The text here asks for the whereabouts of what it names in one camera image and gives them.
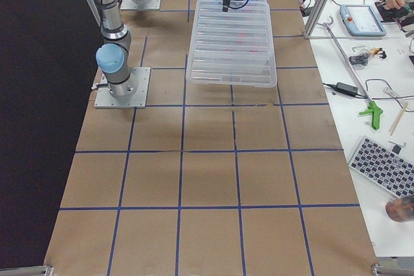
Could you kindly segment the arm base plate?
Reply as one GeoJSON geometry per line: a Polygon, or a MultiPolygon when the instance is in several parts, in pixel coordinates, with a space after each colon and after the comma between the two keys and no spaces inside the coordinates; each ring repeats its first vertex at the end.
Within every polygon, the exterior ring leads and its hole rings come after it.
{"type": "Polygon", "coordinates": [[[122,0],[122,11],[158,11],[161,0],[122,0]]]}
{"type": "Polygon", "coordinates": [[[129,79],[119,85],[109,83],[104,74],[96,90],[94,107],[97,109],[144,109],[151,75],[150,67],[130,67],[129,79]]]}

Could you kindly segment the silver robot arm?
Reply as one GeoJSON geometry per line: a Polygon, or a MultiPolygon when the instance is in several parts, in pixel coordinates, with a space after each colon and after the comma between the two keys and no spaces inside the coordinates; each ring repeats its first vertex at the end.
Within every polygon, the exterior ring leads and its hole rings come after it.
{"type": "Polygon", "coordinates": [[[109,93],[116,99],[130,97],[138,87],[127,65],[131,34],[121,18],[118,0],[93,0],[100,16],[104,45],[96,52],[96,61],[107,79],[109,93]]]}

